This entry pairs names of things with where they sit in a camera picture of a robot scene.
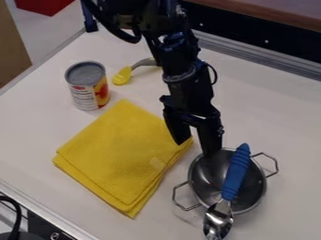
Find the folded yellow cloth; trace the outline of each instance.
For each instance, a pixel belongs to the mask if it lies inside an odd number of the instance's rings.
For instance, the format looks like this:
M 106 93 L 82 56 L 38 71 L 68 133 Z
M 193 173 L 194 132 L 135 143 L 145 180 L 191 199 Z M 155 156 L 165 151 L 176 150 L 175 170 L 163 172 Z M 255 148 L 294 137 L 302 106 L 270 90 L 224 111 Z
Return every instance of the folded yellow cloth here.
M 53 163 L 134 218 L 191 144 L 177 145 L 163 120 L 120 100 L 58 149 Z

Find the cardboard box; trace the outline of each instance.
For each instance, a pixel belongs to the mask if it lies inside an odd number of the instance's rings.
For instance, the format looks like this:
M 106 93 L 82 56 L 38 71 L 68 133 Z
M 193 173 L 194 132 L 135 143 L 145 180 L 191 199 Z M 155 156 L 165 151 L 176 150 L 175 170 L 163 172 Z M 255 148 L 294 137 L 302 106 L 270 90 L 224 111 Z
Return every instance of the cardboard box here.
M 0 0 L 0 88 L 32 64 L 5 0 Z

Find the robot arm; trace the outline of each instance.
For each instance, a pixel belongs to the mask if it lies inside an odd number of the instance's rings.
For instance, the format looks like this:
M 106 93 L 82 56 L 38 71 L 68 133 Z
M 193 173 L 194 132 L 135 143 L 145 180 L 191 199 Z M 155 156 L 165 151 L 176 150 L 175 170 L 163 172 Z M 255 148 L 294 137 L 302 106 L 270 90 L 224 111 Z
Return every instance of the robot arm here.
M 137 43 L 145 38 L 170 96 L 162 96 L 163 115 L 177 144 L 197 128 L 205 156 L 222 148 L 220 112 L 211 105 L 214 97 L 209 64 L 198 59 L 198 39 L 177 0 L 83 0 L 96 19 L 115 36 Z M 131 29 L 133 34 L 121 30 Z

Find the metal can lid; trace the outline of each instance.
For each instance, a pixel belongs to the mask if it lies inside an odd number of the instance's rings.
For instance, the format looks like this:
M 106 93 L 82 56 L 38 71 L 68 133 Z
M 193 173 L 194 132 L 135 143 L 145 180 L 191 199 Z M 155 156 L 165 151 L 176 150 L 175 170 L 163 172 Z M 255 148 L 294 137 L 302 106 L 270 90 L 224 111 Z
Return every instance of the metal can lid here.
M 70 84 L 92 86 L 105 75 L 105 67 L 94 61 L 72 65 L 66 71 L 65 78 Z

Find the can label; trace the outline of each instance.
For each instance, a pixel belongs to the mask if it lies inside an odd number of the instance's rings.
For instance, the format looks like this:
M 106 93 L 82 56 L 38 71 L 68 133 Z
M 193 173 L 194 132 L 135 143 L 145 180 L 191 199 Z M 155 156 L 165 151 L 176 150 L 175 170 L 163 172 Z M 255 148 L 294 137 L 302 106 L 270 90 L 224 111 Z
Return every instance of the can label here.
M 108 84 L 105 76 L 94 86 L 70 84 L 69 88 L 75 105 L 84 111 L 102 108 L 109 100 Z

